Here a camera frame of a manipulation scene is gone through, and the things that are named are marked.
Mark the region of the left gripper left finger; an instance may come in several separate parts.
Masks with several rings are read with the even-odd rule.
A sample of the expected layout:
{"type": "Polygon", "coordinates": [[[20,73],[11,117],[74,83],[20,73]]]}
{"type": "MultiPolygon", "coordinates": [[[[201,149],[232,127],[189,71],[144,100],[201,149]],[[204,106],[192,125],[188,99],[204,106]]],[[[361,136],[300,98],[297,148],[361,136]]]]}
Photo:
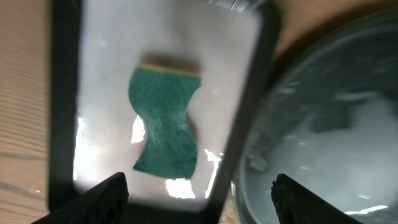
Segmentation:
{"type": "Polygon", "coordinates": [[[117,172],[32,224],[120,224],[128,196],[125,174],[117,172]]]}

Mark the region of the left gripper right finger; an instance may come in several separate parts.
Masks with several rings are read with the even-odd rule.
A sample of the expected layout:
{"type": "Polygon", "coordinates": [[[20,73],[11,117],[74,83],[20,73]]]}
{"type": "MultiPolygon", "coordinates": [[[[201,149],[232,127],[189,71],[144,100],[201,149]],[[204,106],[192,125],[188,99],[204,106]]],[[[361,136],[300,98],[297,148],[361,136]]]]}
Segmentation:
{"type": "Polygon", "coordinates": [[[280,224],[362,224],[285,174],[272,182],[271,197],[280,224]]]}

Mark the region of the green yellow sponge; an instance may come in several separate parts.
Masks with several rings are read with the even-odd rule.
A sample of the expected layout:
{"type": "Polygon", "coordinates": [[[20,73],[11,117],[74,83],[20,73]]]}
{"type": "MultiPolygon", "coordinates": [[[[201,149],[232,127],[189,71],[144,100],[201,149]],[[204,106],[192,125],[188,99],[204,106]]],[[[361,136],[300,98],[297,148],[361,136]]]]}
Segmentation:
{"type": "Polygon", "coordinates": [[[135,68],[128,97],[146,128],[146,143],[134,170],[166,179],[192,177],[198,149],[187,108],[200,86],[196,72],[154,64],[135,68]]]}

